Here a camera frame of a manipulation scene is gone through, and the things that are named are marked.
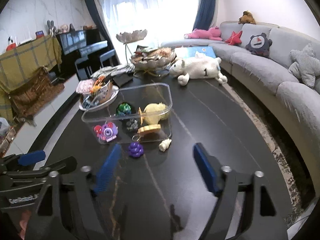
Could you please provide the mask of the pink plush toy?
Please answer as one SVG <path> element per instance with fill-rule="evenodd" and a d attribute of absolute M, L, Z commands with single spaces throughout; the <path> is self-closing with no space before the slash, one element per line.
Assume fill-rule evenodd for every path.
<path fill-rule="evenodd" d="M 184 38 L 209 39 L 209 40 L 215 40 L 215 41 L 222 41 L 221 31 L 219 27 L 212 27 L 212 28 L 209 28 L 208 30 L 194 29 L 191 33 L 185 34 Z"/>

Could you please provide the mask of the dark gear-shaped cushion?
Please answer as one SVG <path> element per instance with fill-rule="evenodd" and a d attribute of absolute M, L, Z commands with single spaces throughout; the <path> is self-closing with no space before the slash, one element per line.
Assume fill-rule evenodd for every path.
<path fill-rule="evenodd" d="M 253 55 L 269 57 L 270 46 L 272 46 L 272 40 L 269 39 L 265 33 L 261 33 L 251 36 L 245 48 Z"/>

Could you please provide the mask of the purple Spider-Man toy camera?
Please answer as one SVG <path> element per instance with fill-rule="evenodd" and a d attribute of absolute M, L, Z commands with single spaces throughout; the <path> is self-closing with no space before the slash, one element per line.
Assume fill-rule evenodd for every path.
<path fill-rule="evenodd" d="M 94 127 L 95 135 L 100 143 L 111 142 L 117 138 L 118 127 L 113 122 L 107 122 L 104 125 L 96 125 Z"/>

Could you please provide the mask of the clear plastic storage bin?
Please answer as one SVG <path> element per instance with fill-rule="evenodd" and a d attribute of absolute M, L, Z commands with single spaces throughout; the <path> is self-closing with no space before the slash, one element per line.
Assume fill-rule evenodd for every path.
<path fill-rule="evenodd" d="M 125 116 L 116 116 L 116 108 L 122 102 L 128 102 L 132 104 L 136 108 L 137 113 Z M 89 130 L 93 133 L 95 139 L 97 139 L 97 136 L 94 132 L 94 127 L 96 125 L 102 126 L 107 122 L 113 122 L 118 127 L 117 138 L 112 140 L 111 142 L 103 144 L 109 144 L 113 142 L 119 144 L 129 144 L 131 142 L 134 142 L 132 141 L 132 137 L 137 133 L 137 131 L 128 132 L 125 127 L 125 122 L 127 122 L 127 120 L 129 119 L 136 119 L 139 124 L 138 128 L 146 126 L 147 124 L 145 122 L 142 125 L 140 124 L 140 114 L 138 113 L 138 108 L 140 107 L 141 110 L 144 110 L 144 108 L 148 104 L 160 102 L 167 105 L 168 109 L 170 109 L 169 117 L 166 120 L 161 120 L 158 123 L 161 125 L 161 130 L 159 132 L 148 134 L 138 142 L 163 141 L 165 139 L 170 138 L 172 135 L 170 125 L 172 97 L 170 87 L 166 83 L 151 83 L 147 85 L 119 88 L 119 93 L 114 102 L 112 102 L 109 106 L 96 112 L 84 111 L 84 114 L 82 115 L 81 119 L 87 125 Z"/>

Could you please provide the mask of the brown patterned throw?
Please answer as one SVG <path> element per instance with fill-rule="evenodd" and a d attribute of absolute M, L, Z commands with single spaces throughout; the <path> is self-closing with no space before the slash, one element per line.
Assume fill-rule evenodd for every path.
<path fill-rule="evenodd" d="M 17 117 L 31 120 L 64 88 L 63 83 L 52 84 L 48 72 L 44 67 L 41 67 L 27 83 L 10 92 L 8 97 Z"/>

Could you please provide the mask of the white plate with clutter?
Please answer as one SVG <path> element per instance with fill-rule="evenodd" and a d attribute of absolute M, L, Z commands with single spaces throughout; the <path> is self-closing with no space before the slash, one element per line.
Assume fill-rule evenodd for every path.
<path fill-rule="evenodd" d="M 96 112 L 109 106 L 119 93 L 119 88 L 109 77 L 101 76 L 98 79 L 81 80 L 76 88 L 80 95 L 79 109 Z"/>

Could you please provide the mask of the dark blue curtain right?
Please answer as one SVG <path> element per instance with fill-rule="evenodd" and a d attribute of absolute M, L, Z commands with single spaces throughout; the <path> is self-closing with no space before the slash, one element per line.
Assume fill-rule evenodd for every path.
<path fill-rule="evenodd" d="M 208 30 L 214 18 L 216 0 L 200 0 L 193 29 Z"/>

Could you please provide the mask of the red star plush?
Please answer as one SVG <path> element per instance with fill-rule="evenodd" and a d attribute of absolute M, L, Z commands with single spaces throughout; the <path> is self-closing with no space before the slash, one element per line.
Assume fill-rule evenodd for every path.
<path fill-rule="evenodd" d="M 239 31 L 238 33 L 233 31 L 231 34 L 231 37 L 225 40 L 225 43 L 231 46 L 239 45 L 242 43 L 241 36 L 242 36 L 242 30 Z"/>

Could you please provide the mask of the yellow plaid blanket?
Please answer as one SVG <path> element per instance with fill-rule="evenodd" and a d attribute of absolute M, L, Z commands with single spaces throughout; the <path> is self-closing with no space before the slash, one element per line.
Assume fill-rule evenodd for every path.
<path fill-rule="evenodd" d="M 13 122 L 8 94 L 27 83 L 41 67 L 50 71 L 61 64 L 62 49 L 57 38 L 41 37 L 1 55 L 1 117 Z"/>

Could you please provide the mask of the white sheep plush toy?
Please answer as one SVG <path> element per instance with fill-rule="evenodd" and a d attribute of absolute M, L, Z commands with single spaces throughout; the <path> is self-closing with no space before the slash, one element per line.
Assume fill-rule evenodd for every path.
<path fill-rule="evenodd" d="M 186 86 L 190 79 L 215 79 L 223 85 L 228 79 L 221 73 L 221 61 L 219 57 L 212 58 L 197 51 L 193 57 L 178 59 L 170 67 L 169 74 L 176 77 L 181 86 Z"/>

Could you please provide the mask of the black green galaxy ball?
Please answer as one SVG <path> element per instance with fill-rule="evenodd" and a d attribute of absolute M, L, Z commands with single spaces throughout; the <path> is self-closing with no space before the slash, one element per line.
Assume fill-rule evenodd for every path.
<path fill-rule="evenodd" d="M 137 113 L 136 108 L 128 102 L 122 102 L 116 108 L 116 116 L 125 116 L 125 115 L 131 115 L 136 113 Z"/>

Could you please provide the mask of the dark blue curtain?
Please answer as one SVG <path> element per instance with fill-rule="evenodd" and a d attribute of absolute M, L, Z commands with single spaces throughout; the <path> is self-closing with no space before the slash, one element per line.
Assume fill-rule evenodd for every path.
<path fill-rule="evenodd" d="M 193 29 L 208 30 L 214 18 L 216 0 L 200 0 Z"/>
<path fill-rule="evenodd" d="M 115 49 L 104 20 L 103 9 L 100 0 L 84 1 L 93 22 L 99 30 L 99 33 L 107 41 L 108 49 Z"/>

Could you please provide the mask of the piano bench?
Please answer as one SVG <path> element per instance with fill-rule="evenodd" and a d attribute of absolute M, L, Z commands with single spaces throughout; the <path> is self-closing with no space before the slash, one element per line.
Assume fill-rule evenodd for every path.
<path fill-rule="evenodd" d="M 95 51 L 75 61 L 76 75 L 81 80 L 86 80 L 93 73 L 103 67 L 114 67 L 118 63 L 116 59 L 116 51 Z"/>

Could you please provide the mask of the silver lotus fruit stand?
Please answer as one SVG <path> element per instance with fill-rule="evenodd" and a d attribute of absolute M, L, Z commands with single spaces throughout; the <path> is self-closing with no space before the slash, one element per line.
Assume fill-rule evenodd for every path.
<path fill-rule="evenodd" d="M 133 53 L 129 44 L 142 41 L 146 38 L 148 31 L 135 30 L 131 33 L 124 32 L 116 35 L 116 38 L 125 46 L 125 69 L 133 73 L 135 77 L 149 74 L 154 77 L 165 77 L 169 75 L 169 67 L 176 59 L 174 49 L 170 47 L 146 47 L 137 46 Z"/>

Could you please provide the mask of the black brick toy car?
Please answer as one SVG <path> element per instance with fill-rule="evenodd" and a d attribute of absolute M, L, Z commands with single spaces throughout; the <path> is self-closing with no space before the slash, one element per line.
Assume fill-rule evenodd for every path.
<path fill-rule="evenodd" d="M 136 132 L 138 130 L 139 124 L 136 119 L 129 119 L 125 122 L 125 127 L 128 132 Z"/>

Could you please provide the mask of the purple grape toy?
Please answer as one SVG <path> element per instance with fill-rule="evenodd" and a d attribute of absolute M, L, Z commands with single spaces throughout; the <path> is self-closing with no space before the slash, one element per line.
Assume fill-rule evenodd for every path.
<path fill-rule="evenodd" d="M 132 158 L 139 158 L 144 154 L 144 148 L 140 143 L 132 142 L 128 146 L 128 153 L 129 153 L 129 156 Z"/>

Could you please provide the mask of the cream cookie sheep keychain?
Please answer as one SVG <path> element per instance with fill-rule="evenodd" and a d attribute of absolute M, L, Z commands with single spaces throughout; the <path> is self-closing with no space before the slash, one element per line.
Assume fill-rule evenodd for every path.
<path fill-rule="evenodd" d="M 146 135 L 152 134 L 152 133 L 157 133 L 160 130 L 161 130 L 160 124 L 146 125 L 146 126 L 140 127 L 137 130 L 137 133 L 132 137 L 132 141 L 138 142 Z"/>

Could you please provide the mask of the grey star cushion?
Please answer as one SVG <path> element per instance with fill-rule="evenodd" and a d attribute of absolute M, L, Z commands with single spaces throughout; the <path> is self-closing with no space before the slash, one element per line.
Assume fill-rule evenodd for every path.
<path fill-rule="evenodd" d="M 316 77 L 319 76 L 320 62 L 316 58 L 311 43 L 308 43 L 302 50 L 291 50 L 292 64 L 289 66 L 289 73 L 295 76 L 309 88 L 314 88 Z"/>

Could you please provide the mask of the dark blue curtain left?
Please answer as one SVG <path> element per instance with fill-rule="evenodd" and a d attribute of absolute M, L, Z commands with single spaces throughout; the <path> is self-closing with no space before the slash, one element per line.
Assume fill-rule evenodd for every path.
<path fill-rule="evenodd" d="M 99 33 L 107 41 L 108 49 L 115 49 L 104 20 L 103 9 L 100 0 L 84 1 L 93 22 L 99 30 Z"/>

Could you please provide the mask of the brown teddy bear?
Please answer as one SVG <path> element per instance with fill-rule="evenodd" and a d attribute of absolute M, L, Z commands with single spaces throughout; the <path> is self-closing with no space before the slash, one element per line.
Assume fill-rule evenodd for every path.
<path fill-rule="evenodd" d="M 255 19 L 254 19 L 254 17 L 253 17 L 251 12 L 244 11 L 243 15 L 239 18 L 238 23 L 239 24 L 246 24 L 246 23 L 248 23 L 248 24 L 256 24 L 256 21 L 255 21 Z"/>

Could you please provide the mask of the blue picture book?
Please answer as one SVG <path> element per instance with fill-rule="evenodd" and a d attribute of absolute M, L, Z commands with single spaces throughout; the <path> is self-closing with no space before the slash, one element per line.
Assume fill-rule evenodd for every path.
<path fill-rule="evenodd" d="M 180 48 L 175 48 L 175 53 L 179 59 L 194 57 L 196 53 L 203 53 L 206 56 L 216 58 L 216 55 L 211 46 L 180 47 Z"/>

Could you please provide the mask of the black upright piano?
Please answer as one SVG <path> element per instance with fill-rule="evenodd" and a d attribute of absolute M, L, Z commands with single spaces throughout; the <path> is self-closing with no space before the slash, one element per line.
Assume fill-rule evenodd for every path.
<path fill-rule="evenodd" d="M 107 41 L 102 40 L 98 29 L 79 30 L 56 35 L 61 46 L 61 73 L 76 75 L 75 61 L 95 51 L 107 51 Z"/>

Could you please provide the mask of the grey curved sofa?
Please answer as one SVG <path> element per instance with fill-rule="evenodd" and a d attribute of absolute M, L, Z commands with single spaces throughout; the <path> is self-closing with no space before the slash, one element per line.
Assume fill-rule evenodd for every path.
<path fill-rule="evenodd" d="M 221 67 L 249 89 L 289 133 L 313 181 L 319 180 L 319 88 L 309 88 L 289 73 L 290 51 L 312 44 L 319 58 L 319 41 L 275 24 L 239 24 L 225 21 L 219 26 L 222 41 L 178 38 L 164 47 L 211 46 L 222 59 Z M 242 30 L 242 43 L 225 40 Z M 251 54 L 245 46 L 251 36 L 265 33 L 272 40 L 269 57 Z"/>

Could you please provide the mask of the yellow chick plush toy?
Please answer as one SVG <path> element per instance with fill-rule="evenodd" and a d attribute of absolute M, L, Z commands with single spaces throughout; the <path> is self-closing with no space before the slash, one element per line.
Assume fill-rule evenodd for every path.
<path fill-rule="evenodd" d="M 138 108 L 138 113 L 140 114 L 140 124 L 144 122 L 147 125 L 156 125 L 161 120 L 166 120 L 169 117 L 170 109 L 164 103 L 150 103 L 144 110 Z"/>

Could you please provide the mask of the small cream pig figurine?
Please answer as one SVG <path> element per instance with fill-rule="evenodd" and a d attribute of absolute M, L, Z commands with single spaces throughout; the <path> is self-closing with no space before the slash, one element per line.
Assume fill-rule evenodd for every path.
<path fill-rule="evenodd" d="M 172 140 L 170 138 L 163 140 L 158 146 L 159 150 L 165 152 L 169 148 L 171 142 Z"/>

